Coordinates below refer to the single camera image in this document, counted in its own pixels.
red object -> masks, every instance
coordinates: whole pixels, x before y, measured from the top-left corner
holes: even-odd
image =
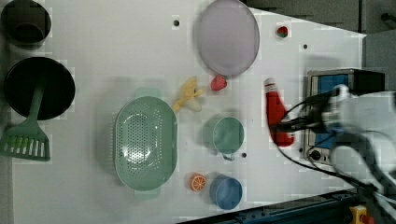
[[[227,80],[222,75],[217,75],[213,78],[212,83],[210,83],[210,88],[212,91],[221,91],[227,86]]]
[[[268,78],[264,82],[265,97],[267,100],[266,113],[268,127],[272,125],[277,125],[286,114],[285,106],[280,100],[279,94],[277,92],[277,87],[272,78]],[[294,137],[290,136],[288,133],[282,133],[280,131],[271,131],[271,137],[275,144],[279,147],[288,147],[294,142]]]
[[[375,220],[373,217],[367,216],[367,215],[363,215],[361,216],[361,221],[364,224],[375,224]]]
[[[286,27],[286,26],[282,26],[279,29],[277,29],[277,31],[276,31],[276,34],[283,38],[288,36],[288,33],[289,33],[288,27]]]

white surface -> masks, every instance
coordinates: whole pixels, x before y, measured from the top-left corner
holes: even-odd
[[[32,54],[61,60],[75,75],[77,94],[67,113],[40,123],[49,135],[51,161],[13,160],[15,224],[172,223],[224,213],[209,201],[209,185],[201,193],[188,190],[191,172],[207,175],[209,184],[215,172],[240,180],[244,195],[233,211],[347,188],[276,152],[262,125],[262,82],[273,77],[286,104],[294,105],[301,101],[308,70],[361,67],[361,36],[258,10],[253,12],[261,50],[253,66],[229,79],[224,91],[201,96],[203,112],[177,114],[177,168],[160,197],[137,201],[118,180],[112,127],[136,88],[159,87],[172,104],[191,76],[199,87],[209,86],[212,73],[199,58],[193,27],[210,2],[45,1],[53,21],[45,46],[37,52],[11,47],[9,61]],[[180,19],[179,27],[173,27],[174,19]],[[279,39],[276,29],[285,24],[290,37]],[[237,155],[227,162],[202,146],[203,124],[218,113],[244,124],[246,142],[239,152],[247,153],[245,159]],[[9,119],[22,120],[15,112]]]

orange fruit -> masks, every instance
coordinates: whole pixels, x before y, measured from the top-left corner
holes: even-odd
[[[190,189],[192,191],[200,191],[205,187],[206,178],[203,175],[194,173],[190,177]]]

dark bowl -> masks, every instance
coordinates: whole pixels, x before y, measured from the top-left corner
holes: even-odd
[[[32,0],[14,0],[1,13],[1,24],[15,45],[42,44],[50,33],[50,14]]]
[[[72,104],[76,86],[70,72],[52,59],[33,57],[15,64],[6,76],[5,96],[15,111],[27,117],[40,74],[45,76],[46,87],[38,119],[53,119],[62,115]]]

green mug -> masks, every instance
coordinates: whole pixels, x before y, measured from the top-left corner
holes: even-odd
[[[218,150],[224,160],[233,161],[233,154],[244,142],[244,126],[235,118],[210,119],[204,126],[203,137],[206,145]]]

